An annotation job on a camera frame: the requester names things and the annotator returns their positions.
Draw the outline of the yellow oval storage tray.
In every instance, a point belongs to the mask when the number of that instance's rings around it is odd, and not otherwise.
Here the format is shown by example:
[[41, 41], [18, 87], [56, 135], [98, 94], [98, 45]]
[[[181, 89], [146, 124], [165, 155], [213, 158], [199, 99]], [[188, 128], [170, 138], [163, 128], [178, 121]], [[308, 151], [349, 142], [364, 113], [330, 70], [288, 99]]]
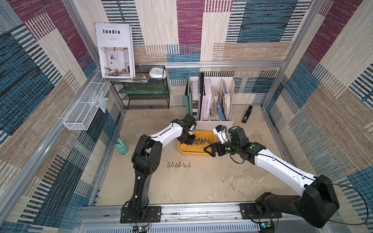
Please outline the yellow oval storage tray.
[[181, 144], [178, 142], [178, 150], [182, 155], [185, 156], [209, 156], [204, 151], [204, 148], [211, 143], [216, 143], [216, 137], [212, 132], [196, 131], [196, 136], [193, 145]]

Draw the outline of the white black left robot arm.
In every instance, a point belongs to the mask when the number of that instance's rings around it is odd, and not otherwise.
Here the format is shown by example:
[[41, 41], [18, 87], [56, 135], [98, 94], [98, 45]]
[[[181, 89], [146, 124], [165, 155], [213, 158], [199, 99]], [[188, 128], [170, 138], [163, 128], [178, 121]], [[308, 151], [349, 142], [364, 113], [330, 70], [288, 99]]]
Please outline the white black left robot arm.
[[196, 138], [193, 134], [196, 126], [196, 119], [187, 114], [183, 119], [174, 119], [160, 132], [139, 138], [131, 159], [135, 170], [135, 184], [128, 202], [128, 210], [135, 220], [144, 220], [148, 213], [151, 177], [160, 165], [163, 147], [175, 139], [181, 144], [192, 145]]

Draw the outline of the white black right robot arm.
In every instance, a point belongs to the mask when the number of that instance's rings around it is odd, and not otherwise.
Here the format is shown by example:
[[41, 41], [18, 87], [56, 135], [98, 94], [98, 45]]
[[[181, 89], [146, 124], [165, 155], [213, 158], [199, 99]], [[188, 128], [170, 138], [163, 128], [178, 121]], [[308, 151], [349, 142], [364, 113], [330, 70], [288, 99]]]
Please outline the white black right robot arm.
[[238, 154], [243, 161], [256, 165], [291, 187], [296, 195], [263, 193], [255, 200], [255, 213], [264, 217], [272, 213], [285, 213], [302, 217], [310, 225], [322, 228], [340, 205], [329, 178], [314, 176], [289, 164], [258, 142], [250, 142], [239, 127], [227, 129], [219, 125], [213, 129], [219, 142], [204, 151], [212, 157]]

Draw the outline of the black stapler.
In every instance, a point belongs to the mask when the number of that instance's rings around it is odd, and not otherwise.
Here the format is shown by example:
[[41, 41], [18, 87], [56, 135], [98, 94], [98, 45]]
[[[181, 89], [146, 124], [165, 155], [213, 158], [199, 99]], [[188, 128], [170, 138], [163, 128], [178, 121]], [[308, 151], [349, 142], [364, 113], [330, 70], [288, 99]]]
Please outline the black stapler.
[[243, 117], [243, 119], [242, 119], [242, 123], [246, 123], [246, 122], [247, 122], [247, 120], [248, 120], [248, 118], [249, 118], [249, 116], [250, 116], [250, 114], [251, 114], [251, 112], [252, 112], [252, 108], [253, 108], [252, 105], [250, 105], [250, 106], [247, 108], [247, 110], [246, 110], [246, 112], [245, 112], [245, 114], [244, 114], [244, 117]]

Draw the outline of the blue booklet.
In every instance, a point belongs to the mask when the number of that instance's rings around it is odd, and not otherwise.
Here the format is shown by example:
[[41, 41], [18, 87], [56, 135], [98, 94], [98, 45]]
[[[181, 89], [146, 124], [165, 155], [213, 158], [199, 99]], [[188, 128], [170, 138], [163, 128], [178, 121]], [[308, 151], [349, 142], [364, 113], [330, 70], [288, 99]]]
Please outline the blue booklet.
[[225, 117], [225, 114], [223, 112], [220, 101], [217, 101], [217, 110], [218, 110], [218, 115], [219, 115], [221, 121], [226, 121], [226, 117]]

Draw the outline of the white pink book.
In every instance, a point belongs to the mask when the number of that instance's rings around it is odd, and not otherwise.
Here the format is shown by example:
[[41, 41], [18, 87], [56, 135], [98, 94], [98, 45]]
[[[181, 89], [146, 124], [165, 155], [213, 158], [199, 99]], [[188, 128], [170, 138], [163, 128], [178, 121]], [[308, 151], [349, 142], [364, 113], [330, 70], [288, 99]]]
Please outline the white pink book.
[[201, 104], [201, 121], [209, 121], [212, 103], [212, 89], [210, 78], [204, 78], [203, 96]]

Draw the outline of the green folder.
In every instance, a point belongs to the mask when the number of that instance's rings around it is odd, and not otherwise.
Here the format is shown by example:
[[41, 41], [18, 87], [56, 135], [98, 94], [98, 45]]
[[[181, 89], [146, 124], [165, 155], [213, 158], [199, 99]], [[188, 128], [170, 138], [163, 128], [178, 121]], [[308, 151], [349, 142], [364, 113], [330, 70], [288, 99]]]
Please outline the green folder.
[[186, 113], [192, 115], [191, 99], [190, 99], [190, 77], [186, 79], [186, 89], [184, 92], [183, 100], [185, 103]]

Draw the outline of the white perforated file organizer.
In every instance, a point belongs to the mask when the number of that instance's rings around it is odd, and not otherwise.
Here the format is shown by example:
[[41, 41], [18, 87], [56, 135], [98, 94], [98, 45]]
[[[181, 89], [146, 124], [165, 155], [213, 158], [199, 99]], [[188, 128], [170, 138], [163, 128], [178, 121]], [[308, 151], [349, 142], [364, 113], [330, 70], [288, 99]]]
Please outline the white perforated file organizer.
[[234, 79], [232, 77], [190, 77], [187, 79], [187, 113], [197, 122], [198, 130], [212, 130], [218, 125], [233, 126]]

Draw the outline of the green spray bottle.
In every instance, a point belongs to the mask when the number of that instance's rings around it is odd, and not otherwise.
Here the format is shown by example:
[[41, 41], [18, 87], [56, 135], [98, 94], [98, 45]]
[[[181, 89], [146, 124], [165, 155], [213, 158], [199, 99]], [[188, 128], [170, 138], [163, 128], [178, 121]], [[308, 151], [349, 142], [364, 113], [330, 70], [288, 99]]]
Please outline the green spray bottle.
[[126, 155], [129, 151], [128, 146], [125, 144], [121, 137], [118, 137], [118, 140], [115, 143], [115, 147], [120, 155]]

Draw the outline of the white round alarm clock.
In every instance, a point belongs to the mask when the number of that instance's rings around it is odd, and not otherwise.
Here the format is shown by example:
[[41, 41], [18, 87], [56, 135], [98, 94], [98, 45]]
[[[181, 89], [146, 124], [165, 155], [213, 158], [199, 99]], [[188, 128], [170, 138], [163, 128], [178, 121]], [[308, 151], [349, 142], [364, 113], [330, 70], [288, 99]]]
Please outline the white round alarm clock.
[[149, 76], [152, 79], [166, 79], [167, 71], [164, 68], [153, 67], [149, 71]]

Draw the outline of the white Inedia magazine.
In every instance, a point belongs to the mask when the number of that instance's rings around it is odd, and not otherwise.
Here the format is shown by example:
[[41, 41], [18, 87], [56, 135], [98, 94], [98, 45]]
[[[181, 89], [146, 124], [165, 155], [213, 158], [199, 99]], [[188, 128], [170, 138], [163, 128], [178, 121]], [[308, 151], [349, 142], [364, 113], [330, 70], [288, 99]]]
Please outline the white Inedia magazine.
[[124, 23], [96, 23], [100, 69], [105, 79], [134, 79], [132, 28]]

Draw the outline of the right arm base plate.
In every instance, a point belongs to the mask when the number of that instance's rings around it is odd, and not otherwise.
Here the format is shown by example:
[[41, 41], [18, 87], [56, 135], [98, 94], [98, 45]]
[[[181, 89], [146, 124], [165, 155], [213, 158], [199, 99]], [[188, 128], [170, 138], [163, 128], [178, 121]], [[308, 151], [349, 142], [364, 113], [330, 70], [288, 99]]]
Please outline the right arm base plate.
[[282, 218], [280, 212], [270, 212], [263, 206], [256, 203], [240, 203], [240, 212], [242, 219], [269, 219], [269, 218]]

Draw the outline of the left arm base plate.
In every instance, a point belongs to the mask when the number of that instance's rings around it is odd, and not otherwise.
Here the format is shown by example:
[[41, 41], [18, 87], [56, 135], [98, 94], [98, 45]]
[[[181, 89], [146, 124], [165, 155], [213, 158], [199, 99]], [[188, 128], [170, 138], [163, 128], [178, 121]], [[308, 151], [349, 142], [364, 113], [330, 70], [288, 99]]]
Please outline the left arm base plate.
[[120, 223], [158, 223], [161, 221], [161, 215], [161, 206], [148, 206], [140, 215], [135, 214], [128, 206], [124, 206], [120, 210]]

